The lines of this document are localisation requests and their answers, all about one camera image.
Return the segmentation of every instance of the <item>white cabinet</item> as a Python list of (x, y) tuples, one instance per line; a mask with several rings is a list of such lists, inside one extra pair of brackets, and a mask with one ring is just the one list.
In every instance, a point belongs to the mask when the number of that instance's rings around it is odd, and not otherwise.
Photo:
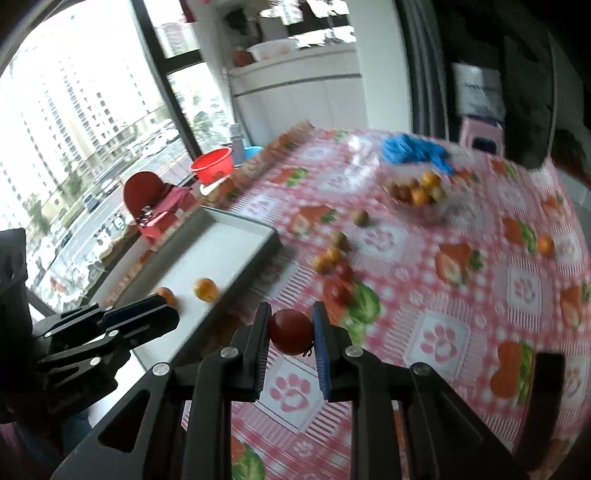
[(233, 102), (252, 141), (264, 145), (297, 122), (367, 128), (354, 44), (323, 47), (230, 72)]

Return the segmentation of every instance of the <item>small fruit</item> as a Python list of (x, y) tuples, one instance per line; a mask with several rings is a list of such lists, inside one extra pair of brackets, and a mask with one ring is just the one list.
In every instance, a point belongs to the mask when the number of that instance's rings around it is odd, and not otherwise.
[(349, 265), (347, 262), (341, 262), (336, 266), (336, 275), (337, 277), (339, 277), (340, 280), (345, 281), (345, 282), (350, 282), (353, 280), (353, 277), (355, 276), (355, 272), (353, 271), (353, 268), (351, 268), (351, 265)]
[(211, 278), (200, 278), (193, 286), (193, 293), (199, 300), (211, 303), (219, 296), (217, 285)]
[(336, 247), (330, 247), (324, 254), (324, 258), (330, 265), (336, 265), (340, 262), (341, 257), (340, 250)]
[(351, 287), (342, 281), (331, 285), (330, 297), (337, 304), (345, 307), (353, 303), (353, 292), (351, 291)]
[(369, 222), (369, 214), (363, 209), (354, 211), (351, 218), (357, 226), (366, 226)]
[(400, 187), (395, 183), (391, 183), (388, 188), (388, 195), (394, 200), (400, 200)]
[(154, 293), (157, 295), (160, 295), (162, 298), (164, 298), (164, 300), (166, 300), (166, 303), (169, 306), (171, 306), (171, 307), (177, 306), (177, 299), (174, 296), (173, 291), (170, 290), (170, 288), (159, 287)]
[(331, 234), (330, 244), (333, 247), (340, 248), (341, 250), (349, 249), (349, 240), (347, 239), (347, 236), (341, 231), (333, 232)]
[(400, 201), (404, 203), (411, 203), (413, 201), (413, 194), (410, 191), (410, 187), (400, 187)]
[(432, 187), (429, 190), (429, 195), (436, 203), (442, 202), (447, 197), (445, 190), (443, 190), (440, 186)]
[(421, 186), (423, 188), (428, 190), (433, 187), (439, 187), (439, 185), (441, 185), (441, 177), (433, 170), (423, 172), (421, 176)]
[(538, 236), (538, 251), (546, 258), (554, 255), (554, 240), (550, 235), (542, 234)]
[(281, 353), (299, 355), (312, 348), (314, 326), (312, 321), (298, 310), (277, 310), (269, 321), (269, 338)]
[(328, 262), (328, 259), (324, 255), (321, 255), (319, 257), (314, 257), (314, 259), (312, 260), (311, 266), (312, 266), (312, 269), (314, 269), (314, 271), (316, 273), (323, 274), (323, 273), (326, 273), (326, 271), (328, 270), (329, 262)]
[(417, 187), (412, 189), (411, 194), (413, 196), (413, 205), (415, 207), (420, 207), (429, 203), (429, 194), (424, 188)]

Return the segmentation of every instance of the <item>red bowl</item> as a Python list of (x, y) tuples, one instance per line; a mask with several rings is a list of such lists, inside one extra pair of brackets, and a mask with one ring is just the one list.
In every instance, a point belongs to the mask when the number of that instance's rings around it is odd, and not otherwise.
[(217, 148), (201, 155), (191, 165), (191, 171), (204, 185), (210, 185), (232, 173), (232, 149), (230, 147)]

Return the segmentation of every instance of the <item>pink stool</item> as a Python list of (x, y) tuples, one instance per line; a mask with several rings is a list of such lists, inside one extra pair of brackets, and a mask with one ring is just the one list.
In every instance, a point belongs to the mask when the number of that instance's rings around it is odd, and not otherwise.
[(505, 157), (505, 131), (501, 127), (463, 117), (460, 145), (474, 148), (474, 140), (479, 138), (493, 142), (496, 145), (496, 156)]

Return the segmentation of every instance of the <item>bowl of fruit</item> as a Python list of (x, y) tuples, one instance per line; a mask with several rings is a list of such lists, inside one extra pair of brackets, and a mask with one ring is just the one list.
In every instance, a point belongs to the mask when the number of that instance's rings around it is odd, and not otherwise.
[(386, 166), (379, 172), (382, 202), (403, 221), (422, 226), (445, 219), (450, 180), (429, 164)]

